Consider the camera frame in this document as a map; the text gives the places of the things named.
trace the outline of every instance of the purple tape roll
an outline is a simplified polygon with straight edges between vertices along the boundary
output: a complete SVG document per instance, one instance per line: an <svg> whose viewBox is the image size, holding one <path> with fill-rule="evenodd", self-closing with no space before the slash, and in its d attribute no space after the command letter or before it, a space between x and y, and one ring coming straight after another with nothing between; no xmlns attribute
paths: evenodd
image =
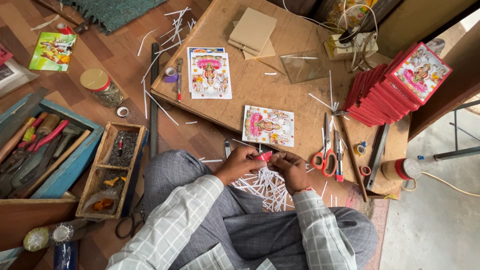
<svg viewBox="0 0 480 270"><path fill-rule="evenodd" d="M177 81L177 79L179 78L179 75L177 73L177 70L174 68L174 67L168 67L166 70L165 70L165 82L166 83L174 83Z"/></svg>

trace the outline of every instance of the wooden floor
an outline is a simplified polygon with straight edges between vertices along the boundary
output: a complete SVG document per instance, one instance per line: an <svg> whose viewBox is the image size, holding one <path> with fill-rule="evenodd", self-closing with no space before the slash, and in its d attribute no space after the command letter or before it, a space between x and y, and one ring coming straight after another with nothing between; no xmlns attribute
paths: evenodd
<svg viewBox="0 0 480 270"><path fill-rule="evenodd" d="M105 126L108 121L112 121L141 124L148 127L148 120L145 118L143 86L140 84L140 81L151 63L150 48L152 42L162 44L166 41L169 35L163 38L159 38L159 36L170 31L173 28L173 20L177 18L176 16L164 16L163 14L182 10L188 6L192 10L185 13L183 16L184 21L191 21L191 19L197 21L209 3L209 0L169 0L108 37L92 28L82 34L77 41L68 73L34 71L40 74L40 77L0 99L0 113L6 111L26 94L33 93L35 89L43 86L49 89L47 99L102 126ZM73 13L71 9L64 9L66 12ZM67 22L60 18L54 24L48 25L41 30L30 31L30 28L49 21L54 16L52 12L30 0L0 0L0 43L14 54L15 60L19 64L28 67L38 34L40 32L57 32L55 29L56 23ZM157 27L157 30L145 38L142 52L137 57L142 38L146 33ZM185 24L183 31L180 33L182 39L188 34L188 30L189 28ZM171 45L173 43L168 42L164 47ZM176 49L174 47L160 56L160 69L163 68ZM124 119L118 117L115 109L101 106L81 86L80 75L83 71L90 68L101 68L110 74L124 94L122 106L126 106L131 110L132 114L130 117ZM238 140L241 138L239 134L216 126L178 108L173 108L169 113L180 126L176 126L162 111L158 113L157 150L159 152L180 148L191 152L197 158L205 157L207 160L225 159L223 147L225 138ZM192 121L198 121L198 123L184 124ZM147 161L147 155L145 154L142 160L143 165ZM209 163L208 165L214 170L220 163ZM89 169L72 187L74 194L81 195L88 171ZM311 173L317 179L315 186L321 187L320 190L322 190L326 179L321 173L316 171ZM134 203L142 193L143 179L140 177L136 187ZM359 196L356 186L352 183L339 184L333 180L328 181L325 197L329 198L331 194L333 197L337 196L338 206L349 205L356 209L364 207L360 203L361 196ZM379 209L379 211L375 210L373 212L373 209L371 209L370 212L373 215L373 220L379 233L379 248L366 269L379 269L380 263L388 201L377 201L376 205L375 209ZM113 253L118 252L128 241L128 239L119 240L115 237L114 228L116 223L117 220L107 220L105 226L99 232L81 241L79 252L80 270L104 269L108 258ZM52 268L53 252L49 251L37 265L36 269L46 270Z"/></svg>

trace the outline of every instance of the red-handled pliers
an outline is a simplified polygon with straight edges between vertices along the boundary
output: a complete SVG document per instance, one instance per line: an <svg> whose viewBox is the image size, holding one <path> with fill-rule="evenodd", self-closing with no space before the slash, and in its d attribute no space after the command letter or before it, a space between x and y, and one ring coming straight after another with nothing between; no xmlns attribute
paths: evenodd
<svg viewBox="0 0 480 270"><path fill-rule="evenodd" d="M324 148L313 155L312 166L316 169L321 169L322 173L330 177L335 173L336 170L336 155L332 151L332 140L330 138L330 128L328 124L328 113L325 113L325 141Z"/></svg>
<svg viewBox="0 0 480 270"><path fill-rule="evenodd" d="M32 143L30 147L27 149L27 151L34 151L37 152L40 147L42 147L44 144L48 143L49 141L53 140L67 125L68 125L68 120L63 120L61 124L59 124L50 134L48 134L45 138L41 139L38 141L38 143L35 146L35 143Z"/></svg>

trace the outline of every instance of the plaid shirt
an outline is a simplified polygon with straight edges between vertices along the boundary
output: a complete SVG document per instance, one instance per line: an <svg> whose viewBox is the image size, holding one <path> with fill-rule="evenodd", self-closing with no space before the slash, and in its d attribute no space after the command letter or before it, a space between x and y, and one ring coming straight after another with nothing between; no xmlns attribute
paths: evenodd
<svg viewBox="0 0 480 270"><path fill-rule="evenodd" d="M223 191L222 182L205 175L177 187L155 208L145 226L108 261L108 270L167 270L200 226ZM353 248L335 216L314 191L293 196L310 270L356 270ZM181 270L235 270L222 245L200 255ZM257 270L275 270L266 259Z"/></svg>

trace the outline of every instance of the glass jar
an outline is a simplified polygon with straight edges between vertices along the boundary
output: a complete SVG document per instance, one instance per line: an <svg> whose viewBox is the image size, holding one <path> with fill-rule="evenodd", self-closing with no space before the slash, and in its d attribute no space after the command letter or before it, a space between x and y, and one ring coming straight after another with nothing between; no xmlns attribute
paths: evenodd
<svg viewBox="0 0 480 270"><path fill-rule="evenodd" d="M103 70L94 68L85 71L80 76L80 83L90 91L107 108L120 105L123 94L110 76Z"/></svg>

